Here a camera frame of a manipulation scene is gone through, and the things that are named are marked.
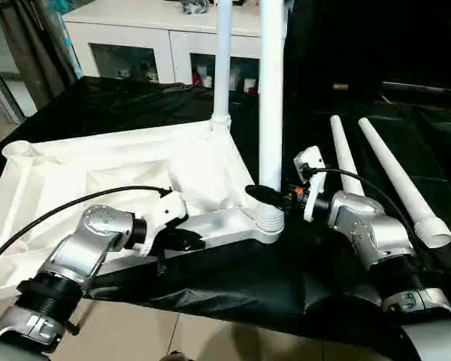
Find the cabinet door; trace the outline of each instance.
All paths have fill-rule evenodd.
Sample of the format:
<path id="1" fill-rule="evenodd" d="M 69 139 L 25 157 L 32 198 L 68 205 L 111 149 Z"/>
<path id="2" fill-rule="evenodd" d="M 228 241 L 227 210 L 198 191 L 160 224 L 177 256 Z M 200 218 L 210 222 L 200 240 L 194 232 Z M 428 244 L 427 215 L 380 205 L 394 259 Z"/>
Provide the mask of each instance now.
<path id="1" fill-rule="evenodd" d="M 66 23 L 84 75 L 174 83 L 167 30 Z"/>
<path id="2" fill-rule="evenodd" d="M 191 84 L 193 72 L 201 78 L 214 76 L 215 34 L 171 32 L 171 46 L 177 82 Z M 242 90 L 252 80 L 258 86 L 261 38 L 232 36 L 231 56 L 231 89 Z"/>

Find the white plastic tube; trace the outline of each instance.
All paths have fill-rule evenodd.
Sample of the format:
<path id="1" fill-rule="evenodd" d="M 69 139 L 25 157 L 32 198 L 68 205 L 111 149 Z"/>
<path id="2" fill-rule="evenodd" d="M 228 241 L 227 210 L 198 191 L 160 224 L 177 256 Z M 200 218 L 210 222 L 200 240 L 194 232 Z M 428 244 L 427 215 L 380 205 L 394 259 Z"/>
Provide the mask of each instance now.
<path id="1" fill-rule="evenodd" d="M 212 124 L 230 126 L 229 76 L 231 68 L 232 0 L 220 0 L 217 8 L 216 74 Z"/>
<path id="2" fill-rule="evenodd" d="M 259 183 L 280 190 L 283 149 L 283 1 L 262 1 L 260 6 Z M 283 212 L 271 205 L 260 204 L 256 224 L 264 232 L 280 233 L 284 228 Z"/>
<path id="3" fill-rule="evenodd" d="M 354 164 L 353 155 L 351 154 L 349 144 L 347 143 L 346 134 L 344 134 L 341 119 L 338 115 L 333 115 L 331 117 L 331 128 L 339 168 L 343 171 L 350 171 L 351 173 L 358 174 L 356 165 Z M 364 196 L 364 190 L 362 189 L 362 185 L 359 180 L 343 174 L 341 175 L 341 180 L 343 182 L 343 189 L 345 192 L 357 194 L 358 196 Z"/>
<path id="4" fill-rule="evenodd" d="M 367 118 L 361 118 L 359 126 L 411 216 L 417 236 L 430 248 L 450 243 L 451 231 L 445 222 L 436 217 L 376 129 Z"/>

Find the black tablecloth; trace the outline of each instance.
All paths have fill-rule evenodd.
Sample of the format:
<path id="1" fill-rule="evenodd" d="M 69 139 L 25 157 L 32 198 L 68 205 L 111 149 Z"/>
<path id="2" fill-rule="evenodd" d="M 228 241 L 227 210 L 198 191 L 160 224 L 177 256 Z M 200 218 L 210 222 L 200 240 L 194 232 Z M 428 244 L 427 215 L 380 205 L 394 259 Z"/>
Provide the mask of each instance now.
<path id="1" fill-rule="evenodd" d="M 230 107 L 232 136 L 255 181 L 258 103 L 255 96 L 234 93 Z M 209 89 L 85 77 L 0 144 L 0 174 L 5 164 L 1 149 L 10 141 L 52 141 L 206 120 L 212 106 Z M 318 145 L 326 163 L 336 166 L 332 114 L 341 115 L 360 175 L 395 196 L 356 125 L 360 117 L 368 117 L 451 229 L 451 109 L 348 99 L 315 108 L 304 99 L 290 99 L 284 106 L 284 180 L 297 181 L 292 158 L 310 145 Z M 340 186 L 339 177 L 328 175 L 327 193 Z M 374 192 L 366 193 L 382 201 Z M 451 244 L 436 252 L 451 269 Z M 276 244 L 242 241 L 170 259 L 167 266 L 160 277 L 154 265 L 101 276 L 90 295 L 350 342 L 394 358 L 404 346 L 377 307 L 377 294 L 348 241 L 321 223 L 287 218 Z M 451 300 L 451 281 L 445 287 Z"/>

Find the robotic arm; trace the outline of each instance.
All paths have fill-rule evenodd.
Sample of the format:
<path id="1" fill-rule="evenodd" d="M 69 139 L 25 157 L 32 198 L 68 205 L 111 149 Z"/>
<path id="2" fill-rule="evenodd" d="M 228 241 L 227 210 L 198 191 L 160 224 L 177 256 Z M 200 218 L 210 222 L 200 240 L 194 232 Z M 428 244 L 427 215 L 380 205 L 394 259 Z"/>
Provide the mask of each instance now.
<path id="1" fill-rule="evenodd" d="M 141 219 L 107 205 L 88 208 L 36 276 L 17 287 L 21 295 L 0 318 L 0 361 L 48 359 L 45 353 L 56 349 L 65 331 L 78 334 L 69 318 L 107 253 L 141 244 L 140 255 L 147 256 L 160 231 L 186 218 L 178 192 L 162 197 Z"/>
<path id="2" fill-rule="evenodd" d="M 318 147 L 299 153 L 294 163 L 302 187 L 292 186 L 286 194 L 264 186 L 248 186 L 246 191 L 260 202 L 299 213 L 308 222 L 322 218 L 346 236 L 371 276 L 383 312 L 410 339 L 417 359 L 451 359 L 451 304 L 425 276 L 404 225 L 365 196 L 340 190 L 330 201 L 321 199 L 325 172 L 312 176 L 309 172 L 325 168 Z"/>

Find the curtain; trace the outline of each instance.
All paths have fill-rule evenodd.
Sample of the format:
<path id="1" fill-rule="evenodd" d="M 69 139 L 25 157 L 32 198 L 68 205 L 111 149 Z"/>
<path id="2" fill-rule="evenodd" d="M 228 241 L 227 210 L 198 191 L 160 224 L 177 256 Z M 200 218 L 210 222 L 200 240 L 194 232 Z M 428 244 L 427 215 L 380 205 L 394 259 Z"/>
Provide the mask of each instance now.
<path id="1" fill-rule="evenodd" d="M 0 0 L 0 20 L 23 81 L 41 109 L 76 80 L 61 36 L 40 0 Z"/>

